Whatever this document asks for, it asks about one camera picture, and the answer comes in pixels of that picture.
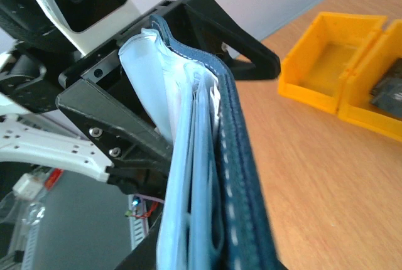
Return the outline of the blue card holder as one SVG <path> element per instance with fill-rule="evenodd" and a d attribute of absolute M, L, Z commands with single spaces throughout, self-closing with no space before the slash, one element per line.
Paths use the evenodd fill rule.
<path fill-rule="evenodd" d="M 140 102 L 173 144 L 157 269 L 282 269 L 234 77 L 158 15 L 119 50 Z"/>

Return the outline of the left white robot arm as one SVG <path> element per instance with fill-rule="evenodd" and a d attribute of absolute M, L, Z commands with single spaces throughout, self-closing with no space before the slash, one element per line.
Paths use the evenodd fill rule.
<path fill-rule="evenodd" d="M 1 161 L 70 170 L 123 193 L 163 198 L 173 146 L 155 129 L 118 56 L 143 28 L 210 57 L 236 80 L 272 80 L 280 60 L 215 0 L 1 0 L 15 39 L 1 62 Z"/>

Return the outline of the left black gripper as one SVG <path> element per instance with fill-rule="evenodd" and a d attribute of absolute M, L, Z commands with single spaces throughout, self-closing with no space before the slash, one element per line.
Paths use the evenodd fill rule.
<path fill-rule="evenodd" d="M 149 28 L 157 14 L 169 22 L 163 1 L 148 11 L 117 39 L 108 41 L 61 73 L 64 88 L 57 108 L 111 161 L 107 183 L 129 195 L 163 195 L 166 191 L 173 146 L 161 135 L 125 73 L 118 50 L 131 36 Z"/>

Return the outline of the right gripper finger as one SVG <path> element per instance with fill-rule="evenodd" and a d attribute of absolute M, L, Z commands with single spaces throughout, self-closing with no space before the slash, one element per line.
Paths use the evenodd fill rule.
<path fill-rule="evenodd" d="M 156 269 L 156 245 L 160 231 L 161 218 L 162 213 L 157 216 L 144 240 L 117 265 L 115 270 Z"/>

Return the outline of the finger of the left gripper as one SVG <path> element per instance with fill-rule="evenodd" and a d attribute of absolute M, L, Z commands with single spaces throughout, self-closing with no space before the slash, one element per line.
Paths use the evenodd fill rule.
<path fill-rule="evenodd" d="M 215 0 L 175 0 L 169 26 L 181 43 L 220 58 L 236 80 L 273 80 L 280 59 L 244 31 Z"/>

